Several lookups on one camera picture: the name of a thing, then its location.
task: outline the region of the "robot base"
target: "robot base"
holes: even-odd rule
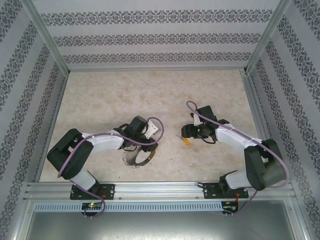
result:
[[[233,199],[237,195],[239,199],[247,199],[249,197],[248,190],[245,187],[230,189],[223,193],[217,182],[198,182],[197,186],[203,189],[204,199]]]
[[[95,194],[103,198],[104,200],[113,200],[115,195],[115,186],[116,185],[114,184],[99,184],[97,193]],[[72,185],[70,199],[71,200],[97,200],[96,197],[81,191],[75,185]]]

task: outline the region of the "red wire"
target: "red wire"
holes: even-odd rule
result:
[[[238,192],[235,193],[235,201],[237,202],[237,205],[235,207],[238,207],[239,206],[239,193]]]
[[[102,199],[105,200],[104,196],[106,196],[106,192],[103,190],[100,190],[99,193],[102,193]]]

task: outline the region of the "aluminum frame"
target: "aluminum frame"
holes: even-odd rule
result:
[[[102,182],[115,184],[114,200],[108,203],[151,203],[151,202],[221,202],[234,201],[230,199],[204,199],[203,189],[198,187],[198,181],[180,182]],[[37,203],[88,203],[91,200],[70,200],[70,182],[30,182],[27,185],[17,222],[11,240],[25,240]],[[252,196],[254,189],[249,188]],[[281,200],[284,202],[288,219],[296,240],[310,240],[310,235],[303,219],[298,200],[291,183],[281,189],[267,188],[253,198],[253,201]]]
[[[70,70],[68,65],[61,54],[54,38],[51,36],[44,20],[42,19],[40,13],[38,12],[33,0],[21,0],[21,3],[31,18],[33,24],[36,26],[36,29],[40,33],[43,41],[47,45],[50,53],[52,54],[54,60],[58,64],[60,70],[63,72],[63,75],[68,76]]]

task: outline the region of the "gray metal surface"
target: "gray metal surface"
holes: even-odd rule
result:
[[[35,212],[28,240],[292,240],[282,201],[254,201],[240,215],[220,212]]]

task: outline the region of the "yellow object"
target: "yellow object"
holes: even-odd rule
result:
[[[184,138],[183,141],[185,145],[190,146],[190,142],[187,138]]]

